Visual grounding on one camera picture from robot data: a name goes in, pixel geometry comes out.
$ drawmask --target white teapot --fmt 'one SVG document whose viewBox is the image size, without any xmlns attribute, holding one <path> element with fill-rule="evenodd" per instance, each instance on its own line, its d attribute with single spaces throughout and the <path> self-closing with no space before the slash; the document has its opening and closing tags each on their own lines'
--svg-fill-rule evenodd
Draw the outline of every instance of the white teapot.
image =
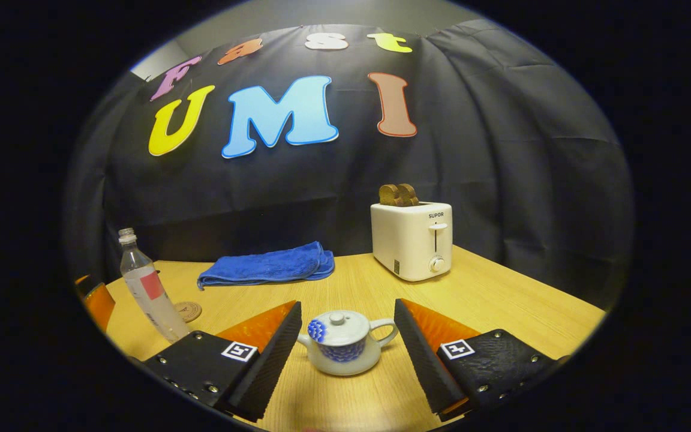
<svg viewBox="0 0 691 432">
<path fill-rule="evenodd" d="M 376 341 L 370 333 L 379 326 L 393 326 L 393 331 Z M 367 320 L 354 311 L 330 311 L 311 320 L 308 334 L 298 334 L 297 341 L 308 348 L 308 359 L 319 371 L 332 375 L 355 375 L 375 366 L 380 350 L 398 333 L 394 320 Z"/>
</svg>

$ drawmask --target plastic water bottle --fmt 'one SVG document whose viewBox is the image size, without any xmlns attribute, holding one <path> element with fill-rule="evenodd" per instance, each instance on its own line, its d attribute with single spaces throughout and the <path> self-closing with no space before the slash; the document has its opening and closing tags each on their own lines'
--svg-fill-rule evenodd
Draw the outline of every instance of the plastic water bottle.
<svg viewBox="0 0 691 432">
<path fill-rule="evenodd" d="M 134 230 L 119 230 L 119 243 L 122 247 L 119 270 L 127 287 L 130 288 L 132 297 L 159 333 L 167 341 L 177 342 L 190 330 L 167 296 L 154 263 L 137 248 Z"/>
</svg>

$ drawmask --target toaster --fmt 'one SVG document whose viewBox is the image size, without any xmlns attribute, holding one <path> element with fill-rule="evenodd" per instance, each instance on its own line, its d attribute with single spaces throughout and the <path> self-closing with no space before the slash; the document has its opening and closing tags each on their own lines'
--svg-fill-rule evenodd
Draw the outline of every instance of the toaster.
<svg viewBox="0 0 691 432">
<path fill-rule="evenodd" d="M 406 281 L 423 281 L 452 267 L 452 206 L 373 204 L 372 254 Z"/>
</svg>

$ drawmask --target letter m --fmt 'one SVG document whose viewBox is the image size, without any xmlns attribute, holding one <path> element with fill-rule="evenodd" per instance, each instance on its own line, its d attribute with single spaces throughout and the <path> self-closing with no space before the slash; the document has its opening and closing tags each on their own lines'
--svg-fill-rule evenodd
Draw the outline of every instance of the letter m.
<svg viewBox="0 0 691 432">
<path fill-rule="evenodd" d="M 223 158 L 249 155 L 256 142 L 250 139 L 250 124 L 266 147 L 274 147 L 290 115 L 293 126 L 285 139 L 291 145 L 330 142 L 338 137 L 338 129 L 330 125 L 324 90 L 332 79 L 310 76 L 297 79 L 287 88 L 279 102 L 259 85 L 236 91 L 228 100 L 233 102 L 233 118 Z"/>
</svg>

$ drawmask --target round coaster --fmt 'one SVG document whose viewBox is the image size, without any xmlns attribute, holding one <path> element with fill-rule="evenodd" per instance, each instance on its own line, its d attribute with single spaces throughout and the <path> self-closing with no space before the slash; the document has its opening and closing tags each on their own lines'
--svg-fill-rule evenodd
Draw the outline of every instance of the round coaster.
<svg viewBox="0 0 691 432">
<path fill-rule="evenodd" d="M 201 315 L 201 306 L 193 301 L 181 301 L 175 304 L 175 311 L 183 317 L 184 322 L 190 323 Z"/>
</svg>

